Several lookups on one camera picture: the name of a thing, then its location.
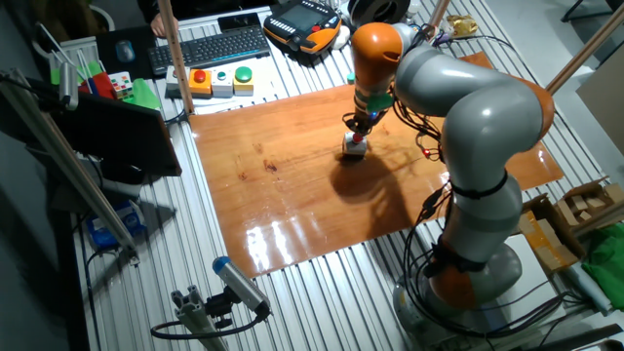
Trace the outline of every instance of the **wooden board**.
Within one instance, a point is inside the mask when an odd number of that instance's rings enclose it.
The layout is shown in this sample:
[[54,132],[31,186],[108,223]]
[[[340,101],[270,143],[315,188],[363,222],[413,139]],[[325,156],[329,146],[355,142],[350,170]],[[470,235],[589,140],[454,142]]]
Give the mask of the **wooden board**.
[[[248,275],[410,227],[447,181],[445,165],[427,160],[392,112],[369,136],[365,160],[341,161],[353,95],[342,86],[190,117],[228,255]],[[522,189],[563,177],[541,142],[507,169]]]

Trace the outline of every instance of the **red button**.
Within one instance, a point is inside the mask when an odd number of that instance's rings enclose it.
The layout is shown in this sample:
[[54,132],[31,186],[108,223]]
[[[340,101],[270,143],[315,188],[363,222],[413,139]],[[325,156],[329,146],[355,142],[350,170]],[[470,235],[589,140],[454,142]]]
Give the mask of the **red button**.
[[204,81],[206,80],[206,72],[201,69],[196,70],[195,74],[193,74],[193,79],[197,83],[204,83]]

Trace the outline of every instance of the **mouse pad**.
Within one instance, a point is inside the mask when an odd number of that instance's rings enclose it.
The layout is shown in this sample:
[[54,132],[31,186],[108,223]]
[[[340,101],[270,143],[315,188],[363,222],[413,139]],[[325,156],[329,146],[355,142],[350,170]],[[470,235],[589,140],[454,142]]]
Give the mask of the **mouse pad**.
[[[121,40],[129,40],[132,43],[135,51],[135,60],[132,62],[124,63],[117,59],[115,45]],[[156,40],[149,25],[100,34],[96,36],[96,42],[99,59],[107,72],[128,71],[133,80],[154,78],[147,49],[156,46]]]

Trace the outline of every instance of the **keyboard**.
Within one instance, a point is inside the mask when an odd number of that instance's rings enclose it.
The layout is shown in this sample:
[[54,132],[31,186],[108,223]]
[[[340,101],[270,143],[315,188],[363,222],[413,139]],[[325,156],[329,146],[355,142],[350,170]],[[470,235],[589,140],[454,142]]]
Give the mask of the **keyboard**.
[[[220,64],[270,55],[270,48],[260,26],[228,30],[206,38],[180,43],[184,65],[190,68],[208,68]],[[154,75],[167,74],[173,65],[169,46],[148,49]]]

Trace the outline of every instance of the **metal pole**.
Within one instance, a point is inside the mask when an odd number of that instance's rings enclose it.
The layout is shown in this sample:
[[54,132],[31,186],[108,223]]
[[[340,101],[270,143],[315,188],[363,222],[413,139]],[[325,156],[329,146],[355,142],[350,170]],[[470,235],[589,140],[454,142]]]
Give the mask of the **metal pole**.
[[188,77],[186,77],[186,70],[184,69],[182,48],[177,40],[171,0],[158,0],[158,8],[160,9],[160,16],[163,19],[163,25],[165,25],[165,36],[167,37],[169,50],[172,52],[172,61],[174,62],[175,75],[177,76],[177,84],[179,85],[179,91],[182,95],[182,102],[184,102],[184,111],[186,111],[187,115],[190,115],[195,111],[195,106],[193,105],[191,90],[188,87]]
[[440,25],[442,18],[447,11],[447,7],[449,6],[450,0],[438,0],[436,4],[436,8],[433,10],[433,14],[431,14],[431,19],[429,19],[430,25]]
[[569,77],[576,72],[578,67],[581,66],[588,58],[591,56],[599,47],[603,44],[603,42],[608,39],[609,35],[617,28],[620,24],[624,22],[624,6],[620,6],[608,19],[608,21],[600,28],[596,34],[590,39],[587,44],[581,49],[575,57],[573,57],[564,69],[557,74],[555,79],[548,84],[546,90],[550,95],[553,95],[557,92],[557,90],[567,82]]
[[[10,77],[28,86],[28,82],[17,69],[11,71]],[[76,187],[87,204],[117,239],[117,242],[128,252],[131,258],[135,259],[133,263],[136,263],[137,246],[133,237],[101,193],[96,183],[80,164],[67,139],[62,135],[52,117],[46,112],[41,112],[34,95],[23,88],[3,82],[0,83],[0,92],[18,112],[28,129],[50,153],[67,178],[69,178],[69,181]]]

